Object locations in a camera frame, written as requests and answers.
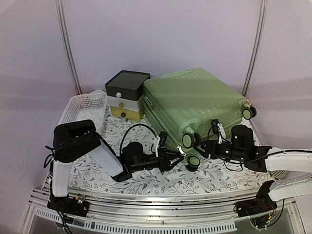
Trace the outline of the drawer cabinet with dark top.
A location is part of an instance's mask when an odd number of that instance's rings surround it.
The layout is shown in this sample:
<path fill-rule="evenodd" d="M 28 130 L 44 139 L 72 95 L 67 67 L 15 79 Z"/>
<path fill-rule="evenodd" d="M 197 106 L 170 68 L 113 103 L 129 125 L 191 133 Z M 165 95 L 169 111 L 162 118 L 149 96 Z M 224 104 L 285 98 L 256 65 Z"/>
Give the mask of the drawer cabinet with dark top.
<path fill-rule="evenodd" d="M 122 70 L 105 84 L 112 115 L 140 121 L 144 116 L 143 83 L 149 73 Z"/>

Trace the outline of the green hard-shell suitcase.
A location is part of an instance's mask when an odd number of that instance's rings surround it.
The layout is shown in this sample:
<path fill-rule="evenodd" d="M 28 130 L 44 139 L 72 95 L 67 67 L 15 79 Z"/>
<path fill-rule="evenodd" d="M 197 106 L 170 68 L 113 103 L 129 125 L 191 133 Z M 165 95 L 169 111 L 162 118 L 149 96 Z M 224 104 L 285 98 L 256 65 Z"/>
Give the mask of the green hard-shell suitcase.
<path fill-rule="evenodd" d="M 211 121 L 222 124 L 223 137 L 242 119 L 256 116 L 256 109 L 239 92 L 202 68 L 171 73 L 144 81 L 143 101 L 147 120 L 157 133 L 168 134 L 166 146 L 186 153 L 183 163 L 195 171 L 200 160 L 194 147 L 217 138 Z"/>

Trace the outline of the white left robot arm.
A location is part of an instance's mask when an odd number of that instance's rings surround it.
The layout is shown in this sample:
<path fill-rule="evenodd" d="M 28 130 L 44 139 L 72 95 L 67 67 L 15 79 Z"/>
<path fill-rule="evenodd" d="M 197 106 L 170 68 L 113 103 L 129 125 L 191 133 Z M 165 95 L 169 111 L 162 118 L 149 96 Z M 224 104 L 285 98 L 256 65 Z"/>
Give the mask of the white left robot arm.
<path fill-rule="evenodd" d="M 78 194 L 73 198 L 68 195 L 68 181 L 73 162 L 89 155 L 116 182 L 132 178 L 134 172 L 158 168 L 162 173 L 170 171 L 185 158 L 180 147 L 176 151 L 166 148 L 165 131 L 155 136 L 153 151 L 144 153 L 139 142 L 130 142 L 120 147 L 116 155 L 112 147 L 96 131 L 92 120 L 81 120 L 60 124 L 53 132 L 53 146 L 46 149 L 51 153 L 44 162 L 49 166 L 50 198 L 47 208 L 55 210 L 60 217 L 65 214 L 85 217 L 90 203 L 85 196 Z"/>

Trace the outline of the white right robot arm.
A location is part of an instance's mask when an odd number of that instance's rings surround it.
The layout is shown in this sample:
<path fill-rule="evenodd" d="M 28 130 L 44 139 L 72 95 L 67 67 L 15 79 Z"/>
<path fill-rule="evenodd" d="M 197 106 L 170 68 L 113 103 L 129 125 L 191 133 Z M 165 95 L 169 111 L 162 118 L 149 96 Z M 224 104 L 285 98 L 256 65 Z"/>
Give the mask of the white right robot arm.
<path fill-rule="evenodd" d="M 253 130 L 245 125 L 231 128 L 231 139 L 226 140 L 218 119 L 211 122 L 209 133 L 217 139 L 203 141 L 194 133 L 191 146 L 205 158 L 220 159 L 238 164 L 250 171 L 301 172 L 302 176 L 286 180 L 264 182 L 255 198 L 237 202 L 234 210 L 239 217 L 273 211 L 277 202 L 290 197 L 309 195 L 312 192 L 312 151 L 311 149 L 280 149 L 272 146 L 256 146 Z"/>

